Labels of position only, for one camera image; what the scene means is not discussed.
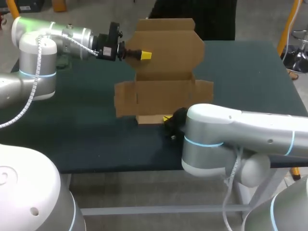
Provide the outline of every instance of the person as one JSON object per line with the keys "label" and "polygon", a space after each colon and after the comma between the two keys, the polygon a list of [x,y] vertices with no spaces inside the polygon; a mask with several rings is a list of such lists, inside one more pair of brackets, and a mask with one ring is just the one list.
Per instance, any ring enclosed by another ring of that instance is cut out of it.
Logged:
{"label": "person", "polygon": [[202,40],[235,40],[237,0],[156,0],[149,18],[192,18]]}

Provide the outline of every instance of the cardboard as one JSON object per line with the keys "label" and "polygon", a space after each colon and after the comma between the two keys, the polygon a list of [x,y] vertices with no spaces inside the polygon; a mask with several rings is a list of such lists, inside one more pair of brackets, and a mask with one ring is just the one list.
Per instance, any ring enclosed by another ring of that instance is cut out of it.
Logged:
{"label": "cardboard", "polygon": [[141,19],[126,48],[152,52],[152,59],[126,59],[136,76],[135,81],[115,84],[117,117],[162,123],[164,115],[181,107],[213,100],[213,83],[195,80],[192,72],[204,56],[193,19]]}

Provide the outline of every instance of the white cable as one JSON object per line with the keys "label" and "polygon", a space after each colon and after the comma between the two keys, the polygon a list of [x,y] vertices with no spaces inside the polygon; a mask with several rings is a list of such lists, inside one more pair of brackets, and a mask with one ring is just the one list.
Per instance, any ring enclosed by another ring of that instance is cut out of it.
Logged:
{"label": "white cable", "polygon": [[[73,40],[72,38],[70,38],[70,37],[68,37],[66,35],[60,35],[60,36],[63,37],[64,39],[66,39],[66,40],[68,40],[68,41],[78,45],[80,48],[86,50],[87,52],[93,54],[94,56],[98,56],[96,51],[93,51],[93,50],[85,47],[84,45],[82,45],[79,42]],[[42,59],[41,39],[42,39],[42,35],[39,35],[38,36],[38,62],[37,62],[37,69],[36,69],[36,72],[35,72],[35,78],[34,78],[34,82],[33,82],[33,85],[32,85],[32,90],[31,90],[29,99],[28,99],[26,105],[24,106],[24,108],[21,110],[21,112],[17,116],[15,116],[13,119],[11,119],[10,121],[8,121],[6,123],[0,124],[0,129],[1,128],[5,128],[5,127],[7,127],[9,125],[12,125],[16,121],[18,121],[26,113],[26,111],[29,109],[30,104],[33,101],[34,94],[35,94],[35,91],[37,89],[37,85],[38,85],[38,81],[39,81],[40,64],[41,64],[41,59]]]}
{"label": "white cable", "polygon": [[6,122],[4,124],[0,124],[0,129],[1,128],[5,128],[5,127],[7,127],[9,125],[12,125],[16,121],[18,121],[26,113],[26,111],[28,110],[30,104],[33,101],[34,94],[35,94],[35,91],[37,89],[37,85],[38,85],[38,81],[39,81],[38,78],[39,78],[40,64],[41,64],[41,59],[42,59],[41,39],[42,39],[42,35],[39,35],[38,36],[38,61],[37,61],[37,69],[36,69],[36,72],[35,72],[35,79],[34,79],[34,82],[33,82],[33,85],[32,85],[32,90],[31,90],[29,99],[28,99],[27,103],[25,104],[24,108],[21,110],[21,112],[17,116],[15,116],[13,119],[11,119],[10,121],[8,121],[8,122]]}
{"label": "white cable", "polygon": [[292,21],[291,21],[290,24],[289,24],[287,44],[286,44],[286,47],[285,47],[285,53],[284,53],[284,57],[283,57],[283,59],[282,59],[282,62],[284,62],[284,59],[285,59],[285,57],[287,56],[287,53],[288,53],[290,30],[291,30],[291,26],[293,25],[293,21],[295,20],[295,18],[296,18],[296,16],[297,16],[297,13],[298,13],[298,11],[299,11],[300,5],[301,5],[301,0],[298,0],[297,8],[296,8],[295,14],[294,14],[294,16],[293,16],[293,18],[292,18]]}
{"label": "white cable", "polygon": [[227,219],[226,205],[227,205],[227,202],[228,202],[230,195],[231,195],[231,192],[232,192],[233,180],[234,180],[234,177],[235,177],[236,170],[241,164],[241,158],[242,158],[242,155],[243,155],[243,147],[240,147],[239,150],[236,148],[235,152],[236,152],[236,155],[237,155],[236,161],[235,161],[235,164],[233,166],[232,172],[230,174],[227,194],[226,194],[226,197],[225,197],[225,199],[223,200],[223,203],[222,203],[222,217],[223,217],[223,221],[225,222],[225,225],[226,225],[228,231],[232,231],[232,229],[231,229],[229,222],[228,222],[228,219]]}
{"label": "white cable", "polygon": [[84,46],[84,45],[82,45],[81,43],[79,43],[79,42],[73,40],[73,39],[70,38],[69,36],[67,36],[67,35],[58,35],[58,36],[60,36],[60,37],[62,37],[62,38],[64,38],[64,39],[66,39],[66,40],[68,40],[68,41],[70,41],[70,42],[76,44],[77,46],[79,46],[80,48],[86,50],[86,51],[89,52],[90,54],[93,54],[94,56],[98,56],[97,51],[93,51],[93,50],[87,48],[86,46]]}

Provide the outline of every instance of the table surface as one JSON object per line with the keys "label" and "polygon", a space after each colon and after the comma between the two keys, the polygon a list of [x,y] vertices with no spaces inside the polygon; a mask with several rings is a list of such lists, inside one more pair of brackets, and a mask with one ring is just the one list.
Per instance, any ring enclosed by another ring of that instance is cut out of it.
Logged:
{"label": "table surface", "polygon": [[[272,44],[205,44],[204,61],[194,73],[214,82],[213,104],[308,115]],[[70,69],[58,71],[55,95],[34,102],[20,121],[1,129],[1,143],[38,150],[62,173],[182,169],[181,150],[164,138],[162,125],[115,117],[114,84],[133,79],[125,62],[73,60]],[[1,110],[0,122],[22,106]]]}

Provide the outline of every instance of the gray floor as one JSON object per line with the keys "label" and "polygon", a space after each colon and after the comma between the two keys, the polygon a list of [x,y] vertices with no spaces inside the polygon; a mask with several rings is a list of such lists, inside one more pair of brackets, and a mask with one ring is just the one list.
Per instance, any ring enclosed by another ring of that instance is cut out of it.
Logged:
{"label": "gray floor", "polygon": [[[46,5],[41,13],[27,16],[73,23],[101,33],[107,33],[110,21],[116,21],[121,24],[124,39],[128,39],[138,18],[148,16],[154,1],[136,0],[134,4],[133,0],[70,0],[66,13],[54,13]],[[277,46],[292,4],[293,0],[238,0],[236,39],[269,40]],[[294,30],[304,29],[307,24],[308,4],[304,4]],[[290,43],[296,44],[296,41],[292,39]],[[18,50],[13,47],[10,35],[0,32],[0,71],[10,72],[17,58]],[[301,75],[294,84],[308,107],[308,76]],[[80,207],[87,208],[221,204],[226,187],[222,181],[203,181],[182,171],[166,171],[75,174],[72,176],[71,191]],[[230,213],[229,217],[234,230],[240,230],[241,216]],[[86,217],[86,222],[89,231],[226,230],[221,214],[208,213],[96,216]]]}

